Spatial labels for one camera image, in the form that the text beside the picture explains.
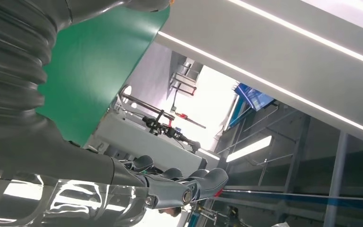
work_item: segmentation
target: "monitor screen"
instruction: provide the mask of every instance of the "monitor screen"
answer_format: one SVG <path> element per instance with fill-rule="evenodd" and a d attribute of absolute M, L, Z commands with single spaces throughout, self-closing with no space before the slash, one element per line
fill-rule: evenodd
<path fill-rule="evenodd" d="M 242 83 L 234 91 L 255 111 L 264 108 L 274 100 L 274 98 Z"/>

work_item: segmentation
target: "ceiling light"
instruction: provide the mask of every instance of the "ceiling light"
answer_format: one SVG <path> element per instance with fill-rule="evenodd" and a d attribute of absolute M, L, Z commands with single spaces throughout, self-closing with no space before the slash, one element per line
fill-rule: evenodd
<path fill-rule="evenodd" d="M 287 27 L 287 28 L 289 28 L 289 29 L 291 29 L 291 30 L 293 30 L 295 32 L 298 32 L 298 33 L 300 33 L 300 34 L 302 34 L 302 35 L 304 35 L 304 36 L 306 36 L 306 37 L 308 37 L 310 39 L 313 39 L 313 40 L 315 40 L 317 42 L 320 42 L 320 43 L 322 43 L 322 44 L 324 44 L 326 46 L 329 46 L 329 47 L 331 47 L 331 48 L 333 48 L 333 49 L 335 49 L 337 51 L 343 52 L 343 53 L 345 53 L 347 55 L 350 55 L 350 56 L 352 56 L 352 57 L 354 57 L 354 58 L 356 58 L 356 59 L 358 59 L 360 61 L 363 61 L 363 55 L 361 55 L 361 54 L 359 54 L 357 52 L 354 52 L 352 50 L 349 50 L 349 49 L 347 49 L 347 48 L 345 48 L 343 46 L 340 46 L 340 45 L 338 45 L 338 44 L 336 44 L 336 43 L 334 43 L 334 42 L 332 42 L 330 40 L 327 40 L 327 39 L 325 39 L 325 38 L 323 38 L 323 37 L 321 37 L 319 35 L 316 35 L 316 34 L 314 34 L 312 32 L 309 32 L 309 31 L 307 31 L 305 29 L 302 29 L 299 26 L 293 25 L 293 24 L 291 24 L 291 23 L 289 23 L 289 22 L 287 22 L 285 20 L 282 20 L 282 19 L 280 19 L 280 18 L 278 18 L 278 17 L 276 17 L 276 16 L 274 16 L 274 15 L 272 15 L 272 14 L 266 12 L 266 11 L 263 11 L 263 10 L 261 10 L 261 9 L 259 9 L 257 7 L 254 7 L 254 6 L 250 5 L 250 4 L 247 4 L 247 3 L 245 3 L 245 2 L 243 2 L 241 0 L 228 0 L 228 1 L 234 3 L 234 4 L 238 5 L 238 6 L 241 6 L 241 7 L 245 8 L 245 9 L 248 9 L 249 11 L 251 11 L 253 13 L 256 13 L 256 14 L 258 14 L 260 16 L 263 16 L 266 19 L 269 19 L 269 20 L 271 20 L 273 22 L 276 22 L 276 23 L 278 23 L 278 24 L 280 24 L 280 25 L 282 25 L 284 27 Z"/>
<path fill-rule="evenodd" d="M 208 151 L 206 151 L 204 149 L 201 149 L 200 148 L 200 149 L 198 149 L 198 151 L 201 152 L 201 153 L 203 153 L 203 154 L 205 154 L 205 155 L 210 156 L 211 158 L 214 158 L 216 160 L 220 160 L 220 158 L 218 156 L 215 156 L 214 154 L 211 154 L 211 153 L 209 153 Z"/>
<path fill-rule="evenodd" d="M 178 44 L 180 44 L 180 45 L 182 45 L 182 46 L 184 46 L 184 47 L 186 47 L 186 48 L 188 48 L 188 49 L 190 49 L 192 51 L 195 51 L 195 52 L 197 52 L 199 54 L 202 54 L 205 57 L 210 58 L 210 59 L 212 59 L 212 60 L 214 60 L 214 61 L 216 61 L 216 62 L 218 62 L 218 63 L 220 63 L 222 65 L 225 65 L 225 66 L 227 66 L 227 67 L 229 67 L 229 68 L 231 68 L 231 69 L 233 69 L 233 70 L 235 70 L 237 72 L 240 72 L 240 73 L 250 77 L 251 79 L 254 79 L 254 80 L 258 81 L 258 82 L 261 82 L 261 83 L 263 83 L 263 84 L 265 84 L 265 85 L 267 85 L 267 86 L 269 86 L 269 87 L 271 87 L 271 88 L 273 88 L 273 89 L 275 89 L 275 90 L 277 90 L 279 92 L 284 93 L 285 95 L 288 95 L 288 96 L 290 96 L 290 97 L 292 97 L 292 98 L 294 98 L 296 100 L 299 100 L 299 101 L 301 101 L 301 102 L 303 102 L 303 103 L 305 103 L 307 105 L 310 105 L 310 106 L 312 106 L 312 107 L 314 107 L 314 108 L 316 108 L 316 109 L 318 109 L 318 110 L 320 110 L 320 111 L 322 111 L 322 112 L 324 112 L 324 113 L 326 113 L 328 115 L 331 115 L 331 116 L 333 116 L 333 117 L 335 117 L 335 118 L 337 118 L 337 119 L 339 119 L 341 121 L 344 121 L 344 122 L 358 128 L 358 129 L 363 130 L 362 125 L 360 125 L 360 124 L 358 124 L 356 122 L 353 122 L 350 119 L 347 119 L 347 118 L 345 118 L 345 117 L 343 117 L 343 116 L 341 116 L 341 115 L 339 115 L 339 114 L 337 114 L 335 112 L 332 112 L 332 111 L 330 111 L 330 110 L 328 110 L 328 109 L 326 109 L 326 108 L 324 108 L 324 107 L 322 107 L 322 106 L 320 106 L 318 104 L 315 104 L 315 103 L 313 103 L 313 102 L 311 102 L 311 101 L 309 101 L 309 100 L 307 100 L 307 99 L 305 99 L 305 98 L 303 98 L 301 96 L 298 96 L 298 95 L 294 94 L 291 91 L 288 91 L 288 90 L 286 90 L 286 89 L 284 89 L 282 87 L 279 87 L 278 85 L 273 84 L 273 83 L 271 83 L 271 82 L 269 82 L 269 81 L 267 81 L 267 80 L 265 80 L 265 79 L 263 79 L 261 77 L 258 77 L 258 76 L 254 75 L 254 74 L 252 74 L 252 73 L 250 73 L 250 72 L 248 72 L 246 70 L 243 70 L 242 68 L 239 68 L 238 66 L 235 66 L 235 65 L 233 65 L 231 63 L 228 63 L 227 61 L 222 60 L 222 59 L 220 59 L 220 58 L 218 58 L 216 56 L 213 56 L 213 55 L 211 55 L 211 54 L 209 54 L 209 53 L 207 53 L 207 52 L 205 52 L 205 51 L 203 51 L 203 50 L 201 50 L 201 49 L 199 49 L 199 48 L 197 48 L 195 46 L 192 46 L 192 45 L 190 45 L 188 43 L 185 43 L 185 42 L 183 42 L 183 41 L 181 41 L 179 39 L 176 39 L 175 37 L 170 36 L 170 35 L 168 35 L 166 33 L 163 33 L 163 32 L 158 32 L 158 35 L 163 36 L 164 38 L 167 38 L 169 40 L 172 40 L 175 43 L 178 43 Z"/>
<path fill-rule="evenodd" d="M 251 154 L 252 152 L 255 152 L 257 150 L 260 150 L 262 148 L 266 148 L 267 146 L 270 145 L 270 142 L 272 140 L 272 136 L 268 136 L 266 138 L 263 138 L 253 144 L 250 144 L 246 147 L 244 147 L 243 149 L 240 149 L 232 154 L 230 154 L 227 159 L 226 162 L 231 162 L 233 160 L 236 160 L 240 157 L 243 157 L 247 154 Z"/>

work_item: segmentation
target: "dark hair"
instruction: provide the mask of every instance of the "dark hair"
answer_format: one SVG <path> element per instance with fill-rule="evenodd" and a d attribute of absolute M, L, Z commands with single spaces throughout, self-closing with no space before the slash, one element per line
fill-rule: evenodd
<path fill-rule="evenodd" d="M 173 208 L 173 217 L 177 217 L 181 212 L 182 212 L 182 210 L 181 210 L 182 208 L 181 207 L 174 207 Z"/>

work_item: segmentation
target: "reflective surface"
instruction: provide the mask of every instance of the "reflective surface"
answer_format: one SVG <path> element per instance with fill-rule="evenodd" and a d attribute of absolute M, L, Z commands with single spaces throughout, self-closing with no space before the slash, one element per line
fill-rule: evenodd
<path fill-rule="evenodd" d="M 146 197 L 142 187 L 0 171 L 0 227 L 132 226 L 145 214 Z"/>

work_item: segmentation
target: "screw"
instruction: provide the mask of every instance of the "screw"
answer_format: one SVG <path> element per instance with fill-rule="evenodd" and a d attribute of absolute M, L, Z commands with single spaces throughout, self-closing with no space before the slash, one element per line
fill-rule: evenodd
<path fill-rule="evenodd" d="M 145 199 L 145 203 L 146 203 L 147 205 L 151 205 L 151 204 L 152 204 L 152 198 L 151 198 L 151 197 L 147 197 L 147 198 Z"/>
<path fill-rule="evenodd" d="M 187 204 L 191 201 L 191 199 L 192 199 L 192 192 L 190 190 L 185 191 L 182 197 L 183 203 Z"/>

